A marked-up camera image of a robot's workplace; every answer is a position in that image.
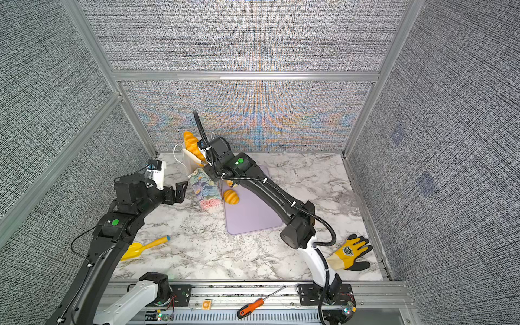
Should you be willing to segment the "floral paper gift bag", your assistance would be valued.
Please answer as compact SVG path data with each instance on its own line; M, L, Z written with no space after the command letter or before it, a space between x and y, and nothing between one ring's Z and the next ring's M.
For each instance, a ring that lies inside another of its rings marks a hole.
M173 149L175 160L186 169L188 183L203 210L216 213L222 208L223 200L218 186L204 171L203 161L196 158L181 143Z

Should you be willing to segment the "small striped croissant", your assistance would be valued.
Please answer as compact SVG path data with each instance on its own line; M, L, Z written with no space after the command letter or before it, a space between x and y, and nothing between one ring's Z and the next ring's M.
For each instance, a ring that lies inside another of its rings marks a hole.
M233 189L226 190L223 193L223 199L225 203L231 205L236 205L240 202L240 197L238 196L237 192L235 192Z

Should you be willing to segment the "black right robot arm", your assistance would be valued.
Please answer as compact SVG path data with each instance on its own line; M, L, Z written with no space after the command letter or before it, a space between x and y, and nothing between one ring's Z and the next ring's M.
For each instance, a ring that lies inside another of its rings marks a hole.
M320 248L337 242L333 227L315 214L313 203L303 203L283 190L248 154L234 154L225 138L209 139L198 112L194 111L193 115L201 135L197 146L207 160L205 173L214 181L232 181L247 189L279 216L285 225L280 238L299 252L311 271L313 282L322 289L322 301L332 303L342 280L329 266Z

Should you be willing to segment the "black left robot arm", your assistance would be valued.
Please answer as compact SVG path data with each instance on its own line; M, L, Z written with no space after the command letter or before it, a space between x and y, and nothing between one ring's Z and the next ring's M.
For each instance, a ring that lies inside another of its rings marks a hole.
M161 204L184 202L188 182L157 188L155 181L134 173L115 179L116 199L93 228L84 262L67 294L47 324L93 324L104 291L144 219Z

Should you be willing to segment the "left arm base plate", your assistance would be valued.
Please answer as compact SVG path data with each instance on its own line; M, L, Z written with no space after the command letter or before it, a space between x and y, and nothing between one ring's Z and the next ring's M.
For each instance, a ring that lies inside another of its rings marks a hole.
M162 307L188 307L192 296L191 284L170 284L168 300Z

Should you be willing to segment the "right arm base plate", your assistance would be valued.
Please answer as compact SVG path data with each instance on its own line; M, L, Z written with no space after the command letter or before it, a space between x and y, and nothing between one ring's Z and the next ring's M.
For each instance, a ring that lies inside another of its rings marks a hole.
M324 293L324 289L314 283L298 284L296 290L302 306L318 306ZM332 289L329 288L322 303L325 306L348 306L352 304L356 307L357 305L352 286L347 283L342 283Z

